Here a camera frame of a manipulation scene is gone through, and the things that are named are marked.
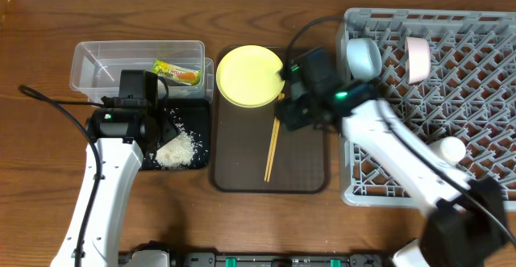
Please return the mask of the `green snack wrapper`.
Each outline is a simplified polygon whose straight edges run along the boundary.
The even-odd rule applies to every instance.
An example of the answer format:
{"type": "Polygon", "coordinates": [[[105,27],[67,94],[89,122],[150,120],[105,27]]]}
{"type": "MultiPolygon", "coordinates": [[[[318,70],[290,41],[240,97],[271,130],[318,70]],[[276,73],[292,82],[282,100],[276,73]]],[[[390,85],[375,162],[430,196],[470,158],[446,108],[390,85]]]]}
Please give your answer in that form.
{"type": "Polygon", "coordinates": [[[162,60],[154,61],[151,67],[151,72],[186,86],[197,85],[200,82],[201,77],[201,72],[199,70],[187,69],[162,60]]]}

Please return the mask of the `light blue bowl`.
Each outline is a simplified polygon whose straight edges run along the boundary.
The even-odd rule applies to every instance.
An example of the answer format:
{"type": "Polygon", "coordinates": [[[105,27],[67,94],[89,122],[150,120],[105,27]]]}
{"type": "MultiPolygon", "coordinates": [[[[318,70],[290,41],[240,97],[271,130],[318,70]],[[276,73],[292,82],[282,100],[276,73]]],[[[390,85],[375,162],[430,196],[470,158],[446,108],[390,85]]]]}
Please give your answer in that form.
{"type": "Polygon", "coordinates": [[[370,38],[347,42],[347,65],[351,75],[361,81],[371,81],[381,73],[382,62],[377,44],[370,38]]]}

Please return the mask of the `yellow plate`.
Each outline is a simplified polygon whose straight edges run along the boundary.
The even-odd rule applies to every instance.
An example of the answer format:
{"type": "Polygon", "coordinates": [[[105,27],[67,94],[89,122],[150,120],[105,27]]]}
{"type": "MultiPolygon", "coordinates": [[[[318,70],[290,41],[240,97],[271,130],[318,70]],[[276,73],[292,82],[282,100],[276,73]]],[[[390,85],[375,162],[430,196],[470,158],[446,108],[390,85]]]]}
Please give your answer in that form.
{"type": "Polygon", "coordinates": [[[271,49],[244,45],[230,50],[218,63],[216,84],[230,103],[245,108],[264,106],[283,90],[280,57],[271,49]]]}

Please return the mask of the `white bowl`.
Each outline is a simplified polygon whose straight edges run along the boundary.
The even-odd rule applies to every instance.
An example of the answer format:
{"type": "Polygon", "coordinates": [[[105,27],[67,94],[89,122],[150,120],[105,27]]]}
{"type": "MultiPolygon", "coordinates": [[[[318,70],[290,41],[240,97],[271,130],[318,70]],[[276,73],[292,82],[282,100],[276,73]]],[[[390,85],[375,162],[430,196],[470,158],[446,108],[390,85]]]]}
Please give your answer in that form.
{"type": "Polygon", "coordinates": [[[425,80],[431,71],[431,51],[428,42],[423,38],[406,37],[405,50],[408,54],[408,83],[414,84],[425,80]]]}

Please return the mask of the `pale green cup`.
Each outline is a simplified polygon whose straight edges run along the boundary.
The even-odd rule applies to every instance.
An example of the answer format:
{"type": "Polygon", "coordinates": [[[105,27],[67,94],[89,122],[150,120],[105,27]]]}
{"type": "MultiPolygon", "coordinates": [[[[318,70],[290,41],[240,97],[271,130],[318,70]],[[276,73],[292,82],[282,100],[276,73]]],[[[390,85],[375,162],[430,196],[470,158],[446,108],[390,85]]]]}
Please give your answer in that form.
{"type": "Polygon", "coordinates": [[[465,144],[456,137],[449,136],[429,144],[430,149],[450,165],[457,165],[466,156],[465,144]]]}

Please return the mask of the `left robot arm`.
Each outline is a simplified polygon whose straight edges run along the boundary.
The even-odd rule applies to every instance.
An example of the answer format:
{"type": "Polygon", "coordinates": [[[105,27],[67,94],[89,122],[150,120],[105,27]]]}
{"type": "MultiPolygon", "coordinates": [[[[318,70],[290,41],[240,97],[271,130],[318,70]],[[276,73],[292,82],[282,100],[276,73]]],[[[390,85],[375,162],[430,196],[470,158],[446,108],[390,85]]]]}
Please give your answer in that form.
{"type": "Polygon", "coordinates": [[[116,266],[127,201],[145,157],[177,137],[168,117],[164,78],[121,72],[119,93],[102,98],[81,127],[88,142],[85,175],[73,217],[54,266],[116,266]]]}

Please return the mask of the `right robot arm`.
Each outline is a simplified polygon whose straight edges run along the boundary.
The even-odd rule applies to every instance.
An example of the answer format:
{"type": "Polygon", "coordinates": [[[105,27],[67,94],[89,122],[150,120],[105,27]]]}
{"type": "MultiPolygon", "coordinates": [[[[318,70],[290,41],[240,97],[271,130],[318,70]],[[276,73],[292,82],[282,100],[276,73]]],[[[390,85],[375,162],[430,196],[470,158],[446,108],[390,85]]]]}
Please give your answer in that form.
{"type": "Polygon", "coordinates": [[[391,255],[390,266],[481,266],[515,242],[497,181],[471,179],[439,158],[369,83],[344,83],[324,49],[295,59],[286,52],[279,74],[291,87],[276,104],[288,130],[335,125],[403,187],[425,217],[421,237],[391,255]]]}

